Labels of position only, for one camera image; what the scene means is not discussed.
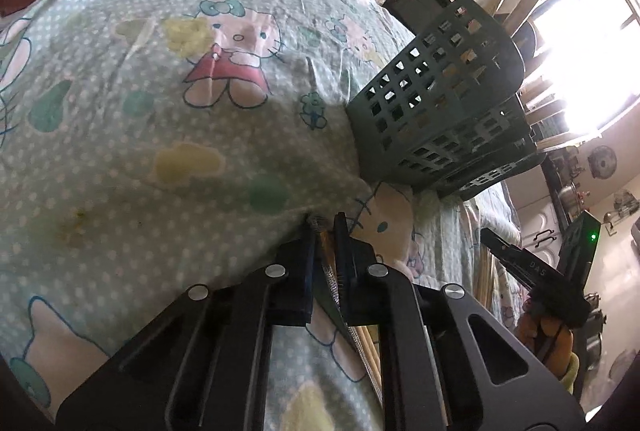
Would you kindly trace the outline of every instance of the silver screw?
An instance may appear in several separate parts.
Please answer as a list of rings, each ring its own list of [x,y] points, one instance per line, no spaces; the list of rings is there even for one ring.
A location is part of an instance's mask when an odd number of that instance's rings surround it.
[[[384,277],[389,273],[388,268],[382,265],[382,263],[369,265],[369,268],[367,268],[367,272],[369,272],[369,275],[372,275],[373,277]]]
[[[277,263],[276,265],[269,265],[264,269],[264,273],[269,277],[282,277],[284,276],[286,271],[286,268],[284,268],[282,265],[278,265]]]
[[[451,299],[461,299],[465,295],[465,289],[456,284],[450,284],[444,287],[444,293]]]
[[[202,301],[209,295],[209,289],[204,285],[194,285],[189,289],[189,297],[194,301]]]

